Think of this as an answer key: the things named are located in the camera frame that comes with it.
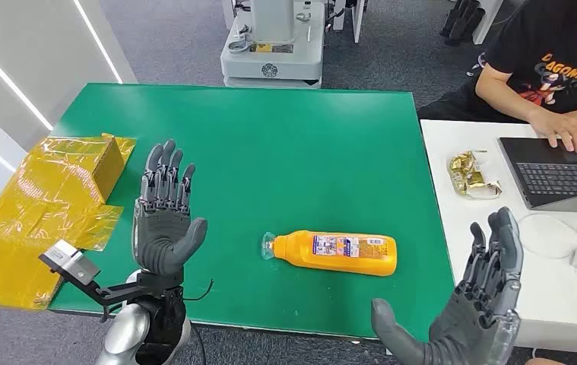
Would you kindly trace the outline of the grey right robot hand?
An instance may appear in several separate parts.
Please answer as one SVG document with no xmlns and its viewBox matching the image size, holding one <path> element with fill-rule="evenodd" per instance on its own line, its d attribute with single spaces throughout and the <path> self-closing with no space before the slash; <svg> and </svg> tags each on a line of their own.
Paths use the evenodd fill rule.
<svg viewBox="0 0 577 365">
<path fill-rule="evenodd" d="M 518 223 L 507 207 L 487 218 L 491 235 L 470 225 L 471 253 L 463 278 L 418 341 L 395 319 L 391 305 L 371 301 L 371 325 L 399 364 L 505 364 L 521 318 L 516 311 L 522 284 L 524 252 Z"/>
</svg>

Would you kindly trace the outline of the person's right hand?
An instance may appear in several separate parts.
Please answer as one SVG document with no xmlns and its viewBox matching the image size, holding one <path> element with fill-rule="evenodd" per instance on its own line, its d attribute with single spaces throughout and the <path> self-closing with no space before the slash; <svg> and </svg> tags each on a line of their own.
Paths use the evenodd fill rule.
<svg viewBox="0 0 577 365">
<path fill-rule="evenodd" d="M 539 108 L 530 112 L 528 123 L 536 133 L 547 138 L 551 147 L 556 148 L 561 141 L 567 151 L 577 153 L 577 119 L 574 116 Z"/>
</svg>

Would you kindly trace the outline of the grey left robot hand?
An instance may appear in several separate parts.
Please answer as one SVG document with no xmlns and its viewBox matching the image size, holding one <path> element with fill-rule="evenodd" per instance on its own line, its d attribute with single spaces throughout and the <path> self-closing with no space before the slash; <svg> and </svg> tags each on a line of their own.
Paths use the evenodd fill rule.
<svg viewBox="0 0 577 365">
<path fill-rule="evenodd" d="M 135 199 L 132 255 L 155 275 L 175 275 L 204 242 L 208 222 L 191 217 L 195 165 L 180 170 L 182 150 L 170 139 L 152 147 Z"/>
</svg>

